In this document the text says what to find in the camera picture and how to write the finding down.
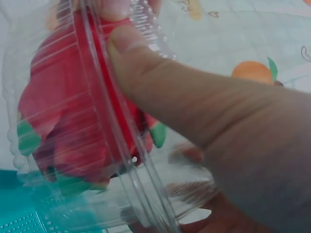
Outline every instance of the teal object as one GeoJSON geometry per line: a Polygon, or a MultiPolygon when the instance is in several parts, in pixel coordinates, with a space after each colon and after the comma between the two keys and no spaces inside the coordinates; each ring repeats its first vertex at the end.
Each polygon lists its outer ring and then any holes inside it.
{"type": "Polygon", "coordinates": [[[15,171],[0,170],[0,233],[70,233],[38,211],[32,192],[22,186],[15,171]]]}
{"type": "Polygon", "coordinates": [[[31,124],[22,120],[17,126],[18,149],[26,157],[31,155],[41,143],[41,137],[35,132],[31,124]]]}

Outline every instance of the orange fruit illustration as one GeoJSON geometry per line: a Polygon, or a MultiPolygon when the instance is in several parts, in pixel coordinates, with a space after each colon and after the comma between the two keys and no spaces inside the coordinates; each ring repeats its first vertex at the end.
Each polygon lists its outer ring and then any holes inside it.
{"type": "Polygon", "coordinates": [[[311,6],[311,0],[303,0],[308,6],[311,6]]]}
{"type": "Polygon", "coordinates": [[[273,85],[273,76],[268,67],[256,61],[239,63],[233,70],[232,77],[253,80],[273,85]]]}

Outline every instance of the red toy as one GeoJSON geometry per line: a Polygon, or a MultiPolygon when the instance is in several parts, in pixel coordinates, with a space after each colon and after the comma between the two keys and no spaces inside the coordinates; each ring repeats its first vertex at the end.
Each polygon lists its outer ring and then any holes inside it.
{"type": "MultiPolygon", "coordinates": [[[[131,158],[140,156],[117,99],[111,76],[88,14],[103,80],[99,80],[89,38],[80,10],[73,23],[61,22],[37,50],[31,64],[29,84],[22,93],[17,127],[19,150],[32,154],[41,172],[57,182],[64,195],[88,189],[106,189],[110,177],[123,166],[118,141],[108,119],[108,95],[131,158]]],[[[105,38],[120,24],[102,20],[105,38]]],[[[126,100],[148,152],[153,144],[160,148],[166,127],[126,100]]]]}

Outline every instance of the red object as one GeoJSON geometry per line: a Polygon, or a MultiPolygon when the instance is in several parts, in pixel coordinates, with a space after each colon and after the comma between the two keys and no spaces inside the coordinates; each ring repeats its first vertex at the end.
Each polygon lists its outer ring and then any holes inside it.
{"type": "MultiPolygon", "coordinates": [[[[138,164],[140,159],[114,90],[94,22],[90,16],[88,20],[90,35],[86,33],[81,12],[77,11],[73,23],[61,24],[42,43],[32,60],[30,82],[21,96],[18,110],[42,138],[41,147],[33,155],[43,174],[57,169],[69,177],[100,183],[100,180],[109,180],[123,164],[120,142],[111,129],[109,105],[104,101],[104,95],[110,98],[131,157],[137,157],[138,164]],[[103,80],[99,80],[99,70],[89,47],[90,39],[95,44],[103,80]]],[[[131,24],[131,21],[111,23],[102,20],[102,24],[105,38],[108,38],[115,27],[131,24]]],[[[153,143],[143,112],[129,100],[125,101],[150,151],[153,143]]]]}

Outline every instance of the green leaf illustration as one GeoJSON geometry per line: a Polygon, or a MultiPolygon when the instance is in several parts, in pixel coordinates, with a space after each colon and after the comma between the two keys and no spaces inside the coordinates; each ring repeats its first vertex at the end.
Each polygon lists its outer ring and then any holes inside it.
{"type": "Polygon", "coordinates": [[[270,57],[268,57],[268,61],[269,61],[269,68],[270,68],[270,71],[271,71],[271,74],[272,74],[272,79],[275,82],[276,81],[276,77],[277,77],[277,72],[278,72],[277,71],[277,67],[276,67],[275,62],[270,57]]]}

